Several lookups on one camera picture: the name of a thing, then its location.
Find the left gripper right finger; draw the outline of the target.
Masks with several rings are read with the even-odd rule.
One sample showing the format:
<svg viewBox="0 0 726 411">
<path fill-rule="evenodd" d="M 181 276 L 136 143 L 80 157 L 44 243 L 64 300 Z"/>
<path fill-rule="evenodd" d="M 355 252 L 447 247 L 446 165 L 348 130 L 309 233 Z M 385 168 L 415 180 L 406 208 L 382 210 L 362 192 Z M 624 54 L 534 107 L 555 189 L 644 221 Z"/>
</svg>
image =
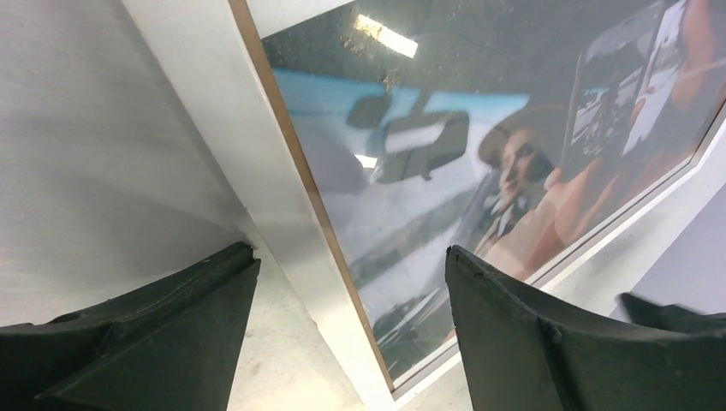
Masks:
<svg viewBox="0 0 726 411">
<path fill-rule="evenodd" d="M 476 410 L 722 410 L 725 331 L 618 321 L 449 247 L 445 280 Z"/>
</svg>

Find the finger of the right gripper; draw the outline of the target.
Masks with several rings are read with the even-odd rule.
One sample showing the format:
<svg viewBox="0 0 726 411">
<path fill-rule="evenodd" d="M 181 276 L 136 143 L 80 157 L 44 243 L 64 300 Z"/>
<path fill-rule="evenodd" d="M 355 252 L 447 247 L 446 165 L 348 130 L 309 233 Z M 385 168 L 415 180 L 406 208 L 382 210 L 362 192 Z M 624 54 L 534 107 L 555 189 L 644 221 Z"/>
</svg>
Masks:
<svg viewBox="0 0 726 411">
<path fill-rule="evenodd" d="M 725 313 L 697 313 L 680 305 L 658 305 L 639 295 L 623 293 L 619 300 L 637 325 L 682 334 L 725 331 Z"/>
</svg>

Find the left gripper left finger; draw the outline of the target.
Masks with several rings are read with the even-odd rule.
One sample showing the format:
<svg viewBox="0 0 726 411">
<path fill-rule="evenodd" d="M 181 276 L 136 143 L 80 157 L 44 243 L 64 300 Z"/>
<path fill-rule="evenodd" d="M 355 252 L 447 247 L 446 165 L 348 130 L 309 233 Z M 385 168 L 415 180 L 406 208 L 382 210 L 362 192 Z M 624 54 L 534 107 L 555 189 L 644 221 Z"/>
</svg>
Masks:
<svg viewBox="0 0 726 411">
<path fill-rule="evenodd" d="M 261 262 L 234 243 L 113 299 L 1 329 L 4 410 L 225 410 Z"/>
</svg>

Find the white wooden picture frame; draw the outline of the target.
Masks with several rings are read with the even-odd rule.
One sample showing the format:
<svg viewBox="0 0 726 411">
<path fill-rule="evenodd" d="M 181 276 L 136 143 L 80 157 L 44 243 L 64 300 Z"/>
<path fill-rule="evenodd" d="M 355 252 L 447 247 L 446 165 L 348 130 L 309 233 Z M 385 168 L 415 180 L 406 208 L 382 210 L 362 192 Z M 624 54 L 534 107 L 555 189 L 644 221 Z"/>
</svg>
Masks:
<svg viewBox="0 0 726 411">
<path fill-rule="evenodd" d="M 300 298 L 361 401 L 370 410 L 468 410 L 459 355 L 394 396 L 370 328 L 342 275 L 324 213 L 296 148 L 289 117 L 255 26 L 272 27 L 272 2 L 127 1 L 125 9 L 157 58 L 224 176 Z M 544 290 L 600 314 L 631 289 L 725 183 L 725 127 L 696 166 L 668 186 Z"/>
</svg>

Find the glossy photo print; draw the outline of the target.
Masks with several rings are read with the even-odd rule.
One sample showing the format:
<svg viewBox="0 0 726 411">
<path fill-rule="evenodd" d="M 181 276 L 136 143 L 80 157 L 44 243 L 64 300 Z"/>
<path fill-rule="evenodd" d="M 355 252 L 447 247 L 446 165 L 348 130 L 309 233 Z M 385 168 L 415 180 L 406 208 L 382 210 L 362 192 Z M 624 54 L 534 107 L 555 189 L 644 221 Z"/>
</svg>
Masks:
<svg viewBox="0 0 726 411">
<path fill-rule="evenodd" d="M 448 247 L 539 279 L 725 100 L 722 1 L 353 1 L 262 45 L 395 384 L 455 334 Z"/>
</svg>

